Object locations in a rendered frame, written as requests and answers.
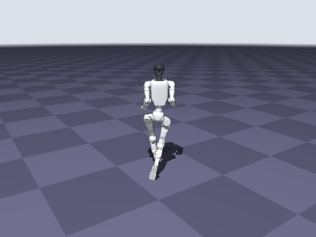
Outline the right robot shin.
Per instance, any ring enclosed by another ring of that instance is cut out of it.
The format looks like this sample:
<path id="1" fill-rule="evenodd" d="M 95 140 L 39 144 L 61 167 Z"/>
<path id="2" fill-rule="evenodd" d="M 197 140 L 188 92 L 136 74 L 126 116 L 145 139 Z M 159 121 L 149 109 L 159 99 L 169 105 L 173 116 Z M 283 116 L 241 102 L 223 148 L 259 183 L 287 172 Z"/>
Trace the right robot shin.
<path id="1" fill-rule="evenodd" d="M 155 165 L 158 165 L 158 163 L 160 161 L 160 158 L 161 158 L 161 155 L 162 155 L 162 151 L 163 151 L 163 147 L 164 147 L 164 144 L 162 144 L 162 148 L 161 149 L 157 149 L 157 151 L 156 151 Z"/>

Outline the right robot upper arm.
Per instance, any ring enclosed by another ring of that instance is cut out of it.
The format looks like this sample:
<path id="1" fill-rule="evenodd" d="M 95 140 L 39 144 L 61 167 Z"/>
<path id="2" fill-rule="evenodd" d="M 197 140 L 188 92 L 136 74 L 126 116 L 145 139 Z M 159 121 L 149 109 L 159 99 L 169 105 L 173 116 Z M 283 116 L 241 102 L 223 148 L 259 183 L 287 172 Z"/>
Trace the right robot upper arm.
<path id="1" fill-rule="evenodd" d="M 175 83 L 173 81 L 168 81 L 169 84 L 169 103 L 174 103 L 174 95 L 175 95 Z"/>

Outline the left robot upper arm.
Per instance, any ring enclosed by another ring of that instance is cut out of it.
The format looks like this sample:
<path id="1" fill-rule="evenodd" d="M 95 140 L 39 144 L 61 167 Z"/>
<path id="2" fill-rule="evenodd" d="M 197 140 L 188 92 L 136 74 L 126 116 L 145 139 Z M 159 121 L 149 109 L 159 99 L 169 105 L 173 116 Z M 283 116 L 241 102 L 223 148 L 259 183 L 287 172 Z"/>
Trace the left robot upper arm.
<path id="1" fill-rule="evenodd" d="M 151 103 L 150 89 L 149 89 L 150 86 L 151 86 L 151 81 L 147 81 L 144 83 L 144 95 L 145 95 L 145 99 L 146 99 L 146 104 Z"/>

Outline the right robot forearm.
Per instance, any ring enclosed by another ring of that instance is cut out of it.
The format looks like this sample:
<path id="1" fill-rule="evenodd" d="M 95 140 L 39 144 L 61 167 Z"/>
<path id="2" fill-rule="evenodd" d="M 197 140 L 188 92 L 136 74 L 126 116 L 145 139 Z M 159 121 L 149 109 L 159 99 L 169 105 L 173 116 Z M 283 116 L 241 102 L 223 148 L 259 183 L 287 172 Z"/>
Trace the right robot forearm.
<path id="1" fill-rule="evenodd" d="M 177 106 L 177 102 L 175 101 L 175 98 L 174 98 L 174 103 L 170 103 L 172 107 L 176 107 Z"/>

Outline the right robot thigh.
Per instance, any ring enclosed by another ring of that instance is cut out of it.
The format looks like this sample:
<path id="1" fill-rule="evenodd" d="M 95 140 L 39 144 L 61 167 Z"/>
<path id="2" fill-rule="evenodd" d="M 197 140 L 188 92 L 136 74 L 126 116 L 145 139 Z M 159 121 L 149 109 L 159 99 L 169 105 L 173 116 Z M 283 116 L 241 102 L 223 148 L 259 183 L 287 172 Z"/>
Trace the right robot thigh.
<path id="1" fill-rule="evenodd" d="M 170 118 L 163 116 L 163 122 L 162 122 L 161 130 L 160 130 L 160 137 L 159 137 L 159 141 L 157 143 L 156 149 L 162 148 L 162 144 L 164 144 L 164 142 L 165 142 L 165 138 L 166 138 L 166 135 L 168 133 L 170 124 L 171 124 Z"/>

